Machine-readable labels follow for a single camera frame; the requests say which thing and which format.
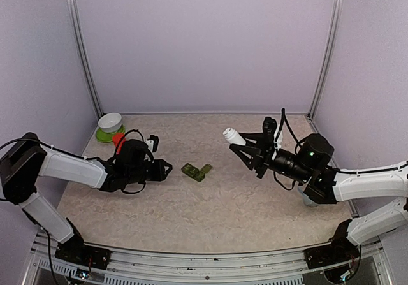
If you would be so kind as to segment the white pill bottle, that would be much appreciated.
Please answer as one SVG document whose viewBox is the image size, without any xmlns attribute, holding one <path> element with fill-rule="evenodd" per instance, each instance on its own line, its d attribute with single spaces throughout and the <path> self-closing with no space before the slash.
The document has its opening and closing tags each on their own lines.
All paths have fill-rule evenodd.
<svg viewBox="0 0 408 285">
<path fill-rule="evenodd" d="M 245 139 L 233 128 L 226 128 L 222 134 L 230 145 L 246 145 Z"/>
</svg>

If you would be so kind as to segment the green weekly pill organizer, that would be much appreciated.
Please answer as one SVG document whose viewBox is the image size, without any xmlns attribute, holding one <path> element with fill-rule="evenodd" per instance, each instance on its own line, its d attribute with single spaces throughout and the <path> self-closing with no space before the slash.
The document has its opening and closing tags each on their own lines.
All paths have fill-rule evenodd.
<svg viewBox="0 0 408 285">
<path fill-rule="evenodd" d="M 197 182 L 202 182 L 206 175 L 213 169 L 211 164 L 205 164 L 201 168 L 197 168 L 192 164 L 186 163 L 182 168 L 181 171 L 184 175 L 194 179 Z"/>
</svg>

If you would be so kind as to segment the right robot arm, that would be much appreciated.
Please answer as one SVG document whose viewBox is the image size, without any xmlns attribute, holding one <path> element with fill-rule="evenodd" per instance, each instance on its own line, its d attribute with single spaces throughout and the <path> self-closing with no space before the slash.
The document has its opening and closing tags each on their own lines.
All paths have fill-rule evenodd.
<svg viewBox="0 0 408 285">
<path fill-rule="evenodd" d="M 392 196 L 389 204 L 346 221 L 345 237 L 328 244 L 326 257 L 339 262 L 351 244 L 363 242 L 407 224 L 407 162 L 365 170 L 341 170 L 328 165 L 334 148 L 319 133 L 312 133 L 293 154 L 282 149 L 273 133 L 223 133 L 230 149 L 262 178 L 267 170 L 305 184 L 304 194 L 317 204 L 336 204 L 359 198 Z"/>
</svg>

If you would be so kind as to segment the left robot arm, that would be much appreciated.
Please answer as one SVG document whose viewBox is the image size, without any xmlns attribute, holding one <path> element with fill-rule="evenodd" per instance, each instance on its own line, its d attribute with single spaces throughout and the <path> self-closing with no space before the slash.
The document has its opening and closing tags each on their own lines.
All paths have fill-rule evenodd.
<svg viewBox="0 0 408 285">
<path fill-rule="evenodd" d="M 2 145 L 9 148 L 1 158 L 1 185 L 6 201 L 19 206 L 63 246 L 73 261 L 81 263 L 89 257 L 89 248 L 76 227 L 38 191 L 39 177 L 52 177 L 83 184 L 106 193 L 127 193 L 127 186 L 162 182 L 173 170 L 163 159 L 155 159 L 158 139 L 120 140 L 122 147 L 108 160 L 66 152 L 39 140 L 36 134 Z"/>
</svg>

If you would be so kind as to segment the green plate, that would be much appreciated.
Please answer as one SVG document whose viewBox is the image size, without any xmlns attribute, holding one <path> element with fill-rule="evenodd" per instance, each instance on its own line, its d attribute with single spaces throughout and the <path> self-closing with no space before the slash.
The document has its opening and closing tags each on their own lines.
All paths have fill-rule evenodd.
<svg viewBox="0 0 408 285">
<path fill-rule="evenodd" d="M 112 133 L 107 133 L 107 132 L 103 131 L 101 128 L 98 128 L 96 130 L 95 137 L 96 137 L 96 140 L 101 142 L 101 143 L 110 143 L 110 142 L 113 142 L 113 136 L 115 134 L 117 134 L 117 133 L 124 134 L 125 131 L 126 130 L 125 130 L 125 127 L 124 127 L 123 124 L 121 125 L 121 127 L 117 131 L 114 131 Z"/>
</svg>

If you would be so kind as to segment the white bowl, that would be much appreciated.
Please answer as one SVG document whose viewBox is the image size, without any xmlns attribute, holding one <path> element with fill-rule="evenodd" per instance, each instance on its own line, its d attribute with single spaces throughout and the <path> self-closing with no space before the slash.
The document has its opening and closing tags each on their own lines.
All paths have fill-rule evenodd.
<svg viewBox="0 0 408 285">
<path fill-rule="evenodd" d="M 107 113 L 98 120 L 98 127 L 105 133 L 114 133 L 122 126 L 122 115 L 116 112 Z"/>
</svg>

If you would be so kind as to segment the light blue mug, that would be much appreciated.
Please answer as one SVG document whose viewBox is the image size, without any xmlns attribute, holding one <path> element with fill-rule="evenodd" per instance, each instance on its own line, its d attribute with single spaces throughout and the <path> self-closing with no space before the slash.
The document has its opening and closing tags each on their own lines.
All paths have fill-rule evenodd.
<svg viewBox="0 0 408 285">
<path fill-rule="evenodd" d="M 303 204 L 304 204 L 305 206 L 311 207 L 311 208 L 314 208 L 314 207 L 317 207 L 317 206 L 318 206 L 318 204 L 317 204 L 316 202 L 312 201 L 312 200 L 304 193 L 304 191 L 303 191 L 301 188 L 298 188 L 298 192 L 300 193 L 300 195 L 301 195 L 301 197 L 302 197 Z"/>
</svg>

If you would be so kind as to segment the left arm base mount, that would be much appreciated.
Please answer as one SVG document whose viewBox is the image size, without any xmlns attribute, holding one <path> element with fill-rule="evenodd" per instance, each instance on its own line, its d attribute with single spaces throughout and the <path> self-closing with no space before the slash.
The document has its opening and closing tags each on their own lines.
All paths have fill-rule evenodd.
<svg viewBox="0 0 408 285">
<path fill-rule="evenodd" d="M 100 270 L 107 269 L 110 256 L 110 250 L 85 244 L 82 236 L 76 232 L 67 242 L 58 243 L 55 252 L 57 259 Z"/>
</svg>

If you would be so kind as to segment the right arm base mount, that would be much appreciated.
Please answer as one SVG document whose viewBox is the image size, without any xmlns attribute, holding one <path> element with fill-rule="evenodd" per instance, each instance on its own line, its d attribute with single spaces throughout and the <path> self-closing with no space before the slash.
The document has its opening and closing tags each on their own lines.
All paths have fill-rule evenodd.
<svg viewBox="0 0 408 285">
<path fill-rule="evenodd" d="M 359 245 L 354 245 L 346 237 L 332 238 L 329 244 L 304 250 L 309 269 L 320 268 L 359 258 Z"/>
</svg>

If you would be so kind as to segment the front aluminium rail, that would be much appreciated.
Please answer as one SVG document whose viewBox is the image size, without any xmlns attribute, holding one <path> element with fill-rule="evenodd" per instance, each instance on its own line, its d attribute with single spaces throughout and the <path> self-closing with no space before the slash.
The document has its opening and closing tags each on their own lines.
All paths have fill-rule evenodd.
<svg viewBox="0 0 408 285">
<path fill-rule="evenodd" d="M 307 245 L 259 252 L 164 252 L 125 247 L 111 237 L 85 244 L 108 249 L 104 269 L 54 257 L 57 242 L 40 230 L 25 264 L 21 284 L 328 284 L 343 266 L 312 266 Z"/>
</svg>

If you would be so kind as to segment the right aluminium frame post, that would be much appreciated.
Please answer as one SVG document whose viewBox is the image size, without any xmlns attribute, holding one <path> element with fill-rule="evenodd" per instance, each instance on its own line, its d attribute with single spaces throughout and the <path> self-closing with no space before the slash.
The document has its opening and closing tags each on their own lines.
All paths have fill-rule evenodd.
<svg viewBox="0 0 408 285">
<path fill-rule="evenodd" d="M 314 121 L 314 119 L 316 118 L 319 104 L 323 97 L 324 87 L 326 85 L 330 64 L 335 50 L 335 42 L 337 39 L 337 32 L 340 24 L 343 2 L 344 0 L 334 0 L 333 2 L 328 38 L 326 41 L 326 46 L 324 48 L 323 61 L 319 70 L 316 89 L 308 112 L 308 118 L 310 119 L 310 121 Z"/>
</svg>

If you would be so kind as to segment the aluminium frame post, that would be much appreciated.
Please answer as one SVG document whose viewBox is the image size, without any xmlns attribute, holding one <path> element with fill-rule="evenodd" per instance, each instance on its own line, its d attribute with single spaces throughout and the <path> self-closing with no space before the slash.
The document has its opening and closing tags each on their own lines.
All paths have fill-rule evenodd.
<svg viewBox="0 0 408 285">
<path fill-rule="evenodd" d="M 326 46 L 324 48 L 323 61 L 319 70 L 316 89 L 308 112 L 308 118 L 310 119 L 310 121 L 314 121 L 314 119 L 316 118 L 319 104 L 323 97 L 324 87 L 326 85 L 330 64 L 335 50 L 335 42 L 337 39 L 337 32 L 340 24 L 343 2 L 344 0 L 334 0 L 333 2 L 328 38 L 326 41 Z"/>
<path fill-rule="evenodd" d="M 101 106 L 101 102 L 96 89 L 96 84 L 94 83 L 91 68 L 89 65 L 89 59 L 87 56 L 85 41 L 80 24 L 80 14 L 78 10 L 77 0 L 67 0 L 67 4 L 69 15 L 71 18 L 71 23 L 73 26 L 76 48 L 80 58 L 82 71 L 84 73 L 85 84 L 91 99 L 91 105 L 93 107 L 94 113 L 96 114 L 96 117 L 101 118 L 104 115 L 104 112 Z"/>
</svg>

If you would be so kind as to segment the left aluminium frame post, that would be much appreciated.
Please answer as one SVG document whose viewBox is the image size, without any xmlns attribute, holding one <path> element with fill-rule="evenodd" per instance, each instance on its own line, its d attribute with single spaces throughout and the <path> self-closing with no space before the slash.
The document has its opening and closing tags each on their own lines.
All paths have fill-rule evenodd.
<svg viewBox="0 0 408 285">
<path fill-rule="evenodd" d="M 76 48 L 80 58 L 82 71 L 84 73 L 85 84 L 91 99 L 91 105 L 93 107 L 94 113 L 96 114 L 96 117 L 101 118 L 104 115 L 104 112 L 101 106 L 101 102 L 96 89 L 96 84 L 94 83 L 91 68 L 89 65 L 89 59 L 87 56 L 85 41 L 80 24 L 80 14 L 78 10 L 77 0 L 67 0 L 67 4 L 69 15 L 71 18 L 71 23 L 73 26 Z"/>
</svg>

